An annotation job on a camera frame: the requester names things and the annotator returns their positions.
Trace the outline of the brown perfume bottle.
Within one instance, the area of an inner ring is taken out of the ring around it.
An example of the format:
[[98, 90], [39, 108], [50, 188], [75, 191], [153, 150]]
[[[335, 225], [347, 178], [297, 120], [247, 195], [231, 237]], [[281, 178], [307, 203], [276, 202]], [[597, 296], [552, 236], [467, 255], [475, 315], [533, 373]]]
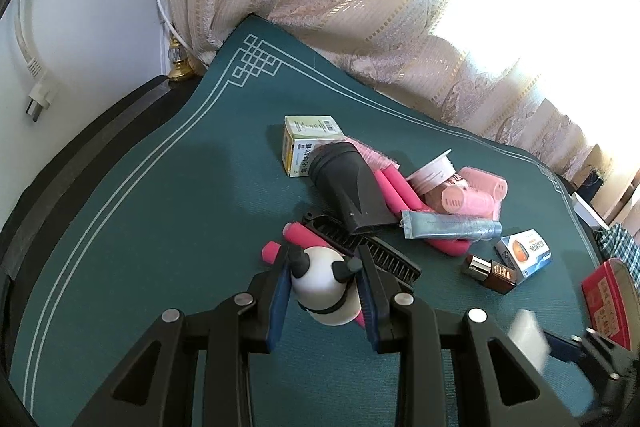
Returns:
[[506, 295], [516, 287], [515, 272], [495, 261], [467, 255], [463, 261], [462, 271], [480, 285], [500, 295]]

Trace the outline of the blue orange medicine box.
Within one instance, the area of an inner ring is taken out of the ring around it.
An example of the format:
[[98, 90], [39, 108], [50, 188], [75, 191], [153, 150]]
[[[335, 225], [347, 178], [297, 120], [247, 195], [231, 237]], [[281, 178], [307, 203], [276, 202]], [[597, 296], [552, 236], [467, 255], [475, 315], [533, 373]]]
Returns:
[[550, 265], [552, 261], [548, 244], [534, 229], [500, 237], [495, 250], [503, 263], [514, 271], [518, 284]]

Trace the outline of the light pink hair roller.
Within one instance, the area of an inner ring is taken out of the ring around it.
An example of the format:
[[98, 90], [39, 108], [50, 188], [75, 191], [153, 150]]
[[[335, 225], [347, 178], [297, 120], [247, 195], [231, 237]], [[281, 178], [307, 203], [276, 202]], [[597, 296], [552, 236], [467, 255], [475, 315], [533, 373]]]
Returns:
[[460, 185], [439, 185], [424, 196], [425, 202], [440, 213], [487, 217], [494, 212], [495, 199], [475, 188]]

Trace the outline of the blue glitter tube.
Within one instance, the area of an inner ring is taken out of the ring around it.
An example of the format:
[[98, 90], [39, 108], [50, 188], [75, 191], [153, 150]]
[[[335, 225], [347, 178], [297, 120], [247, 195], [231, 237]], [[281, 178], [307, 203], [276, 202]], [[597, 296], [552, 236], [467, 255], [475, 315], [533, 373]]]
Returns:
[[406, 239], [488, 241], [502, 234], [499, 221], [423, 211], [404, 210], [400, 224]]

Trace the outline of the white panda toy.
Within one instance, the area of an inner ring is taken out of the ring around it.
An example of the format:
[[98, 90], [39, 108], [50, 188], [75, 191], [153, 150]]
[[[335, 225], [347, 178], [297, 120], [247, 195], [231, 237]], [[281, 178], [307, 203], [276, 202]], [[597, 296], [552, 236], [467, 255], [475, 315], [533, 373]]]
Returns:
[[295, 251], [290, 258], [290, 273], [298, 305], [326, 326], [355, 321], [361, 311], [356, 283], [361, 270], [359, 258], [344, 258], [330, 247]]

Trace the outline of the pink foam curler rod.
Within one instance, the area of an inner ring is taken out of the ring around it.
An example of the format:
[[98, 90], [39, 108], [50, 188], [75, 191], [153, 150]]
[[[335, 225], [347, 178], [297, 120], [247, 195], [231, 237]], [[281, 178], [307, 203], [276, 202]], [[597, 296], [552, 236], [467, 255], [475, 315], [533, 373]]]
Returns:
[[[413, 188], [394, 166], [373, 171], [388, 209], [398, 218], [404, 210], [434, 213], [422, 202]], [[461, 257], [469, 252], [471, 242], [467, 239], [427, 239], [426, 243], [451, 257]]]

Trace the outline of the black comb attachment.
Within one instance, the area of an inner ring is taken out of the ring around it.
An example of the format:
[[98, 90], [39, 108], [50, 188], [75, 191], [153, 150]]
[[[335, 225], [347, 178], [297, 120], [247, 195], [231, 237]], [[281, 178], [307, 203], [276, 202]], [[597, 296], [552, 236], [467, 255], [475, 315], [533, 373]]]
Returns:
[[340, 220], [327, 213], [309, 211], [302, 225], [345, 255], [354, 255], [359, 246], [367, 246], [378, 269], [393, 274], [407, 286], [412, 286], [422, 274], [419, 265], [383, 239], [371, 234], [349, 234]]

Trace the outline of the yellow green medicine box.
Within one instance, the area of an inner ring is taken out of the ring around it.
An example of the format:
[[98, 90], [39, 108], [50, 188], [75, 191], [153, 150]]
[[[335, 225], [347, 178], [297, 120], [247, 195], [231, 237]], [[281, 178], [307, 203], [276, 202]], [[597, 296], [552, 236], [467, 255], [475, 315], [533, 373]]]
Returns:
[[288, 115], [283, 119], [282, 164], [290, 178], [307, 176], [311, 153], [345, 135], [331, 116]]

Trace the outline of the red tin box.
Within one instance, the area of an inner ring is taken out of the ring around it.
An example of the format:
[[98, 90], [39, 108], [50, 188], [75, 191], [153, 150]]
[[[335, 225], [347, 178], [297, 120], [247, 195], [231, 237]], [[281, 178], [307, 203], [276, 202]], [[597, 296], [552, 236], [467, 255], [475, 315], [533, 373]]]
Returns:
[[582, 281], [590, 323], [601, 336], [639, 353], [639, 294], [627, 265], [608, 259]]

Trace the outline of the plaid folded cloth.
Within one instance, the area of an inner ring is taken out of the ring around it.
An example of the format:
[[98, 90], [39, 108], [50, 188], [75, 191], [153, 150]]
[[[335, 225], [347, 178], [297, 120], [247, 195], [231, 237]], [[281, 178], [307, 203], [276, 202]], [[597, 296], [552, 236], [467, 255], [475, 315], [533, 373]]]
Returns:
[[605, 260], [617, 259], [626, 265], [636, 291], [640, 288], [640, 247], [619, 223], [594, 233], [600, 254]]

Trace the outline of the white power strip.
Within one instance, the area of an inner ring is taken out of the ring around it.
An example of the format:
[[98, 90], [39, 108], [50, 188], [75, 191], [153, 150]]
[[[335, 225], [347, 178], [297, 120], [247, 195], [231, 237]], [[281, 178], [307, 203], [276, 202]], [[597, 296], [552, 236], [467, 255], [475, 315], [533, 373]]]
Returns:
[[590, 229], [593, 230], [608, 230], [610, 227], [600, 217], [599, 213], [594, 210], [585, 199], [581, 198], [577, 192], [570, 195], [570, 199], [573, 203], [573, 208], [576, 215], [585, 222]]

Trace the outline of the gold curtain tieback knob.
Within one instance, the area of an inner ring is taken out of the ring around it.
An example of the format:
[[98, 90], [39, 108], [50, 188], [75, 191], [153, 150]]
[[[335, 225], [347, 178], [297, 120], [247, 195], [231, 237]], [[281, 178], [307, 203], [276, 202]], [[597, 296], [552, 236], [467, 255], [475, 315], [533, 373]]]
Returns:
[[167, 78], [170, 81], [183, 81], [195, 75], [186, 50], [175, 37], [169, 39], [167, 56], [170, 63]]

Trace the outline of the beige patterned curtain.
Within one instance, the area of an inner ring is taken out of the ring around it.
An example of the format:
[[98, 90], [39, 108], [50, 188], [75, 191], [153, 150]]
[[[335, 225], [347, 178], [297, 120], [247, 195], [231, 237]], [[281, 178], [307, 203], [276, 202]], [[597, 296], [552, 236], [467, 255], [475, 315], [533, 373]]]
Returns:
[[169, 0], [203, 64], [257, 14], [450, 126], [570, 176], [639, 166], [639, 0]]

